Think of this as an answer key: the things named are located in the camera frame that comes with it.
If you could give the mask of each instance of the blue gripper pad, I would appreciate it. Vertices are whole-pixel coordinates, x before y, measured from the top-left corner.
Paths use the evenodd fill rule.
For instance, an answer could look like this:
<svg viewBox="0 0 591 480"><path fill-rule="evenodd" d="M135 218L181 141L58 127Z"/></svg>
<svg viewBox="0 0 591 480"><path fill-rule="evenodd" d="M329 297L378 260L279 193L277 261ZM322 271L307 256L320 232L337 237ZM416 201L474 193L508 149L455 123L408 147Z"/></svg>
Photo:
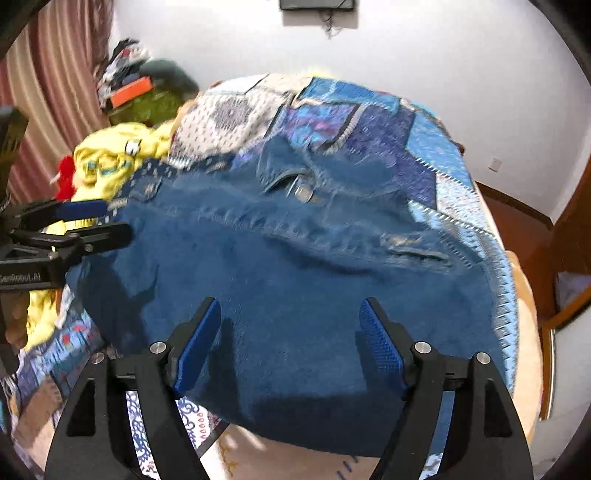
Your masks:
<svg viewBox="0 0 591 480"><path fill-rule="evenodd" d="M194 322L198 322L199 324L194 329L186 347L178 357L176 381L173 384L173 389L179 396L184 395L194 387L207 358L207 354L220 329L222 324L222 309L219 302L216 299L206 299L195 314L195 318L187 325L193 327Z"/></svg>
<svg viewBox="0 0 591 480"><path fill-rule="evenodd" d="M56 210L56 220L71 222L72 220L102 217L107 213L107 205L104 200L64 202Z"/></svg>
<svg viewBox="0 0 591 480"><path fill-rule="evenodd" d="M359 325L365 333L378 370L383 373L387 386L404 398L408 393L408 384L404 379L404 361L367 300L364 300L359 308Z"/></svg>

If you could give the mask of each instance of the wooden door frame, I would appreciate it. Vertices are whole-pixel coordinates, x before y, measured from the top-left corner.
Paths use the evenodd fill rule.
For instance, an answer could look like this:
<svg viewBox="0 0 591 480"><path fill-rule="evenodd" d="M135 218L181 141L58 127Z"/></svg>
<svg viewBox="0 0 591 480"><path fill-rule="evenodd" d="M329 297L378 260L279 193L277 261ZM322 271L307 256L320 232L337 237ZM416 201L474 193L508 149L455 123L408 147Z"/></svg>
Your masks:
<svg viewBox="0 0 591 480"><path fill-rule="evenodd" d="M554 400L554 380L556 374L556 348L554 335L570 322L575 320L587 307L591 305L591 286L569 303L564 310L558 312L550 320L540 324L539 333L542 344L544 392L540 418L547 420L552 415L552 403Z"/></svg>

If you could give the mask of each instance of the patchwork quilt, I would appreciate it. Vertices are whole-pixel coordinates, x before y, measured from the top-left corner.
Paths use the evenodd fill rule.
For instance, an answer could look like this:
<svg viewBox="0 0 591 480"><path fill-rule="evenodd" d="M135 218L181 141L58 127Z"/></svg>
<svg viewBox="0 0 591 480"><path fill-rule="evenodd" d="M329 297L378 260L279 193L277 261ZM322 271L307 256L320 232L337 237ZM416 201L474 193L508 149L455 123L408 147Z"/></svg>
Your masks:
<svg viewBox="0 0 591 480"><path fill-rule="evenodd" d="M506 383L512 392L519 337L511 265L489 229L474 182L443 124L406 99L353 83L319 77L256 75L223 82L199 96L180 121L168 160L155 162L165 164L170 175L176 175L197 161L209 162L213 154L234 153L232 168L236 168L256 156L275 135L288 138L293 146L315 151L343 149L357 158L380 156L393 181L406 192L410 210L418 221L454 235L491 262L496 272L492 287L498 298L494 328L504 352ZM209 168L220 166L211 164ZM36 393L47 390L47 384L51 385L56 407L51 419L46 420L54 427L63 400L90 353L104 346L91 318L68 289L60 318L61 329L48 342L21 354L16 378L2 381L12 414L12 422L5 419L4 429L10 429L13 436L18 433L19 418ZM189 401L181 400L178 407L198 453L205 453L214 442L220 448L220 435L228 424ZM142 471L158 478L134 393L128 394L128 410ZM439 459L429 458L424 476L437 471ZM43 469L43 460L33 461ZM359 461L343 457L342 466L330 476L308 478L367 478L367 469L357 466L358 474L363 472L365 476L354 473L353 467L361 465Z"/></svg>

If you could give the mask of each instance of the cable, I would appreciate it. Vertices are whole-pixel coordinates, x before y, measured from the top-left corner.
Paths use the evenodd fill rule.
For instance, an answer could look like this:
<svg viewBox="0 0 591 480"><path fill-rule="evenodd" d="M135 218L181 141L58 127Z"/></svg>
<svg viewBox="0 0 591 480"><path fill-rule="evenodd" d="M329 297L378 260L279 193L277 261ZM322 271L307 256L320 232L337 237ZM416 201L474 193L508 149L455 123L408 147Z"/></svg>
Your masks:
<svg viewBox="0 0 591 480"><path fill-rule="evenodd" d="M320 20L323 23L322 30L324 30L324 32L326 33L326 36L328 38L333 38L333 37L337 36L341 32L341 30L343 30L342 27L335 28L335 26L333 25L333 16L335 14L335 10L342 7L346 1L347 0L343 0L334 9L318 10L318 16L320 17Z"/></svg>

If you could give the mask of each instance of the floor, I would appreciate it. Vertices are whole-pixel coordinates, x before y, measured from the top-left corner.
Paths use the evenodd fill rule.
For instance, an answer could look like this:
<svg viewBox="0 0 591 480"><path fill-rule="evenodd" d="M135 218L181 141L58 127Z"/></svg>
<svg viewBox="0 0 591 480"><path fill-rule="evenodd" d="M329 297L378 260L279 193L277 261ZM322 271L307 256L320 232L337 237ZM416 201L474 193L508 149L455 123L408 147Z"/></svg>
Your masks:
<svg viewBox="0 0 591 480"><path fill-rule="evenodd" d="M550 231L539 220L484 195L505 249L515 252L534 292L538 320L556 314L553 273L550 268Z"/></svg>

